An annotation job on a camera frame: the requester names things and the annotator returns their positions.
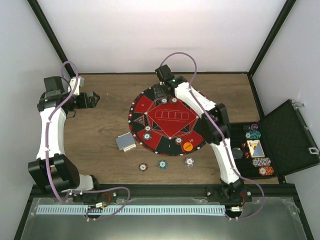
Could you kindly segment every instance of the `metal latch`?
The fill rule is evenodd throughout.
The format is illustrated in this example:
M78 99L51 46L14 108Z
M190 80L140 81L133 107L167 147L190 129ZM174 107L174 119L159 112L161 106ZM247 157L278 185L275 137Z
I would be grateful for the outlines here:
M305 104L302 101L299 101L299 102L291 101L291 102L294 110L303 108L305 106Z
M316 148L316 147L309 147L309 152L310 152L311 154L317 154L317 155L319 155L319 149Z

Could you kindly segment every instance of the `round poker mat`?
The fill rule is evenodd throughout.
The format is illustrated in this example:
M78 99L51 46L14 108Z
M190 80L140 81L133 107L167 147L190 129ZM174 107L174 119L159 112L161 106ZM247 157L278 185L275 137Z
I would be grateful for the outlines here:
M173 96L155 97L152 87L133 101L128 123L139 144L156 154L183 156L206 144L196 112Z

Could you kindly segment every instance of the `robotic arm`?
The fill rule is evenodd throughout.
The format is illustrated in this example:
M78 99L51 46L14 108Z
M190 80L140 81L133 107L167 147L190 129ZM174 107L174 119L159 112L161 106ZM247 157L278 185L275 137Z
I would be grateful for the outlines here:
M244 182L235 173L235 171L238 172L238 170L236 168L230 146L230 122L226 106L222 103L216 104L213 101L208 100L191 87L192 93L223 132L227 150L231 156L231 162L234 168L231 166L227 150L223 144L220 133L212 125L208 117L204 114L202 108L191 95L187 80L182 76L175 77L167 65L157 68L155 72L160 80L161 91L166 95L175 96L176 98L184 101L201 118L201 135L212 147L220 168L222 193L229 200L238 196L239 192L244 187Z
M93 91L88 93L80 92L80 88L84 85L84 79L78 77L70 80L68 92L64 92L62 79L59 76L47 77L44 79L46 92L40 97L37 105L42 121L42 133L39 152L36 161L29 162L28 171L35 183L39 186L43 193L52 192L50 182L46 172L46 138L49 136L49 163L51 168L52 181L58 192L68 189L90 190L93 186L91 176L81 175L78 169L66 157L64 149L64 125L68 112L75 109L87 109L96 107L100 97ZM46 125L49 116L55 108L67 98L69 92L75 89L72 97L53 115L48 133L46 133Z

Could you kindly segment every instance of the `red rectangle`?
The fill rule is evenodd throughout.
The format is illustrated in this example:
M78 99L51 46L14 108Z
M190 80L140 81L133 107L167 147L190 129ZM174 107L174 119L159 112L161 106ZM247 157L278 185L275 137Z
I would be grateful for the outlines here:
M162 112L162 117L163 117L164 119L167 119L168 116L169 116L169 112L168 112L168 111L163 111L163 112Z
M162 118L162 111L155 111L156 118Z
M189 113L183 112L183 113L182 113L182 119L183 119L183 120L189 120Z
M182 112L176 111L176 112L175 112L175 119L181 120L181 119L182 119Z
M175 119L176 113L174 111L169 112L169 119Z

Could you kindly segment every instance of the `case lid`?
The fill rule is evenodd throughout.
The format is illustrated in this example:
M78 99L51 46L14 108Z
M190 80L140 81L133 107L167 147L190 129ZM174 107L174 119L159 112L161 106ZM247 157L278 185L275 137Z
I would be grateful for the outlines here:
M265 152L278 176L320 163L318 147L293 100L287 100L259 122Z

